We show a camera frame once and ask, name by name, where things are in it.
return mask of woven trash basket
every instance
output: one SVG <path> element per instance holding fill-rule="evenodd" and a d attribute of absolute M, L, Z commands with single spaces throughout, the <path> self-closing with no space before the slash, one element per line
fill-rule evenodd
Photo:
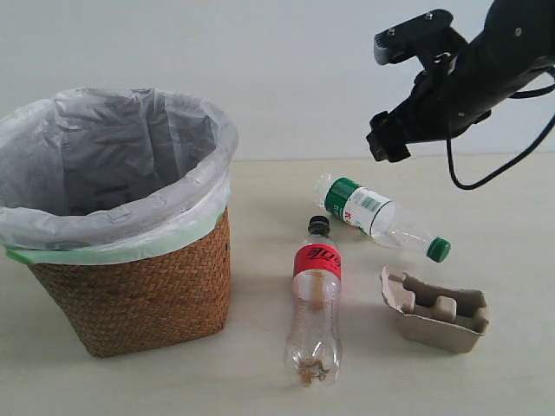
<path fill-rule="evenodd" d="M 95 357 L 196 340 L 225 326 L 231 293 L 228 214 L 206 237 L 163 256 L 29 268 Z"/>
<path fill-rule="evenodd" d="M 0 245 L 93 356 L 214 335 L 230 304 L 237 146 L 221 109 L 180 92 L 31 103 L 0 120 Z"/>

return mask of table surface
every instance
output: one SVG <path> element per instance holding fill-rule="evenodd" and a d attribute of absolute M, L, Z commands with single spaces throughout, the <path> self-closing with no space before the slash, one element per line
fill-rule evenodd
<path fill-rule="evenodd" d="M 458 158 L 478 179 L 504 156 Z M 555 412 L 555 154 L 538 154 L 477 191 L 457 190 L 443 158 L 232 166 L 232 305 L 223 332 L 99 360 L 85 352 L 28 270 L 0 257 L 0 415 L 376 414 Z M 441 264 L 386 250 L 344 224 L 343 364 L 332 387 L 293 387 L 283 373 L 291 262 L 314 180 L 344 174 L 410 207 L 453 248 Z M 405 341 L 382 301 L 394 265 L 428 283 L 480 289 L 491 323 L 470 354 Z"/>

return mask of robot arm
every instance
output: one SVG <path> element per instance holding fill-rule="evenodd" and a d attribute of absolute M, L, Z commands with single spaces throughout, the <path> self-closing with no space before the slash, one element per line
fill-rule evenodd
<path fill-rule="evenodd" d="M 555 78 L 555 0 L 495 0 L 470 43 L 452 21 L 447 11 L 434 10 L 376 36 L 378 63 L 417 56 L 424 70 L 404 102 L 370 122 L 367 141 L 375 160 L 406 159 L 407 144 L 451 140 L 506 98 L 555 89 L 518 93 L 543 73 Z"/>

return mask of empty plastic bottle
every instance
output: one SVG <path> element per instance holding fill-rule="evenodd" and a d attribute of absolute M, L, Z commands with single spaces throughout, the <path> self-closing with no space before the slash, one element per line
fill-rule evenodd
<path fill-rule="evenodd" d="M 286 369 L 305 387 L 316 381 L 333 384 L 343 355 L 338 319 L 341 256 L 329 237 L 326 217 L 313 217 L 309 233 L 295 256 L 294 313 L 285 349 Z"/>
<path fill-rule="evenodd" d="M 317 181 L 315 202 L 381 246 L 421 253 L 437 263 L 451 250 L 447 240 L 431 234 L 395 201 L 351 179 L 325 173 Z"/>

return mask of red label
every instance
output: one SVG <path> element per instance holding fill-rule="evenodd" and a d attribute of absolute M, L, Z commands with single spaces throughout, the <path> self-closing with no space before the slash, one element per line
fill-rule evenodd
<path fill-rule="evenodd" d="M 293 276 L 310 269 L 327 270 L 341 280 L 341 256 L 339 251 L 326 244 L 305 245 L 295 256 Z"/>

